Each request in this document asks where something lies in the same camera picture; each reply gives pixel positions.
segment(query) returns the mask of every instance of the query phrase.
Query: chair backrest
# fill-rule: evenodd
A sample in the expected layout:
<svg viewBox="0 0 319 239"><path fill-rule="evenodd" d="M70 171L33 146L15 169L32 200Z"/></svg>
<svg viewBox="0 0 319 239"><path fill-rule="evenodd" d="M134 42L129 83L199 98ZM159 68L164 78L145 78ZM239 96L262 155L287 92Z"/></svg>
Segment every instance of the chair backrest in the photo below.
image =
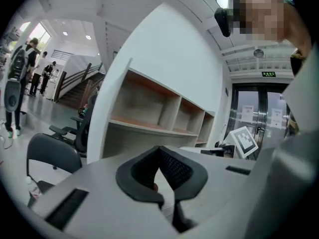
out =
<svg viewBox="0 0 319 239"><path fill-rule="evenodd" d="M93 113L93 108L95 105L96 97L98 94L92 95L88 99L88 110L85 113L84 119L81 123L80 128L77 130L77 134L75 137L75 147L77 150L81 152L86 152L87 149L87 141L89 135L89 127L91 122L91 117Z"/></svg>
<svg viewBox="0 0 319 239"><path fill-rule="evenodd" d="M82 167L80 155L74 147L50 135L38 133L29 142L26 155L26 173L29 176L29 160L41 161L69 173Z"/></svg>

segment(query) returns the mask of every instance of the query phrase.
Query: paper sign on door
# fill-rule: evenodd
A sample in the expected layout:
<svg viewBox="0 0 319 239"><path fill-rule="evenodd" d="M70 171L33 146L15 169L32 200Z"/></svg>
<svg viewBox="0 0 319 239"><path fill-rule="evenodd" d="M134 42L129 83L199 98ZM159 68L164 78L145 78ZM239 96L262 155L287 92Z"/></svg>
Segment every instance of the paper sign on door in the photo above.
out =
<svg viewBox="0 0 319 239"><path fill-rule="evenodd" d="M243 112L241 114L241 121L252 123L253 116L254 116L254 106L243 106Z"/></svg>
<svg viewBox="0 0 319 239"><path fill-rule="evenodd" d="M282 122L283 122L283 110L272 108L270 126L281 129Z"/></svg>

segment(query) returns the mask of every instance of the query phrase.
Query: black door frame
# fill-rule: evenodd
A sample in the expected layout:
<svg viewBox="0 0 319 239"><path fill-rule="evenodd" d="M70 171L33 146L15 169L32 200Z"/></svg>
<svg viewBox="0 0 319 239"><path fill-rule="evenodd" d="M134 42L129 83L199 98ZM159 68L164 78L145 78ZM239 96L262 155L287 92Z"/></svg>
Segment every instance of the black door frame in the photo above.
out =
<svg viewBox="0 0 319 239"><path fill-rule="evenodd" d="M239 83L233 84L233 95L229 114L229 120L227 124L226 133L224 139L227 137L230 131L234 130L237 106L238 106L238 94L239 91L257 91L258 92L258 120L257 126L254 132L255 141L258 145L258 150L254 152L254 157L257 158L261 149L262 141L267 123L267 111L268 111L268 95L267 92L282 93L288 84L281 83Z"/></svg>

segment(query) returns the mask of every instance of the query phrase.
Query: staircase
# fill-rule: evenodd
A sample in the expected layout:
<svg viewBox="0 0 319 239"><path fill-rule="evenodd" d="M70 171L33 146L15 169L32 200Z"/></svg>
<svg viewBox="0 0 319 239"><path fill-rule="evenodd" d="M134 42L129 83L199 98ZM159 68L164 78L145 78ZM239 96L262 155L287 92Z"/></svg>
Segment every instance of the staircase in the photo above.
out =
<svg viewBox="0 0 319 239"><path fill-rule="evenodd" d="M85 81L81 82L79 85L75 86L73 89L69 90L64 96L62 96L58 102L60 104L63 104L65 106L79 109L82 96L84 94L85 87L87 85L88 80L92 80L93 84L95 84L97 81L102 79L105 76L105 74L97 73L90 77L89 79L86 79Z"/></svg>

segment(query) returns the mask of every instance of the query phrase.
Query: ceiling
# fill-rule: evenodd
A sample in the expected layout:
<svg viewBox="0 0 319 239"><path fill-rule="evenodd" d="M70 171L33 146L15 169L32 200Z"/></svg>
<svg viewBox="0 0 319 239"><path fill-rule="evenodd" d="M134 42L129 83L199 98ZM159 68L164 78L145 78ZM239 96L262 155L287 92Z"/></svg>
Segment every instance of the ceiling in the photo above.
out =
<svg viewBox="0 0 319 239"><path fill-rule="evenodd" d="M82 20L83 15L99 16L103 20L103 31L99 32L96 43L101 49L105 49L109 64L113 61L113 52L118 51L124 44L130 33L138 24L157 6L168 0L37 0L41 5L44 16L50 12L59 11L60 15L72 15L78 20L48 19L56 34L62 39L68 39L75 43L93 44L85 39L90 33L94 36L91 23ZM223 59L232 73L256 72L261 69L272 69L291 72L289 56L293 52L293 46L288 42L277 44L266 41L248 41L245 35L234 33L226 38L222 35L214 12L219 7L216 0L178 0L183 3L202 23L203 27L211 34L218 44ZM22 10L25 15L37 11L30 1ZM264 57L257 60L253 51L260 48L264 51Z"/></svg>
<svg viewBox="0 0 319 239"><path fill-rule="evenodd" d="M97 46L93 24L91 22L73 19L47 19L41 23L46 28L51 27L62 41L69 41L91 47ZM91 40L87 39L85 37L86 35L89 35Z"/></svg>

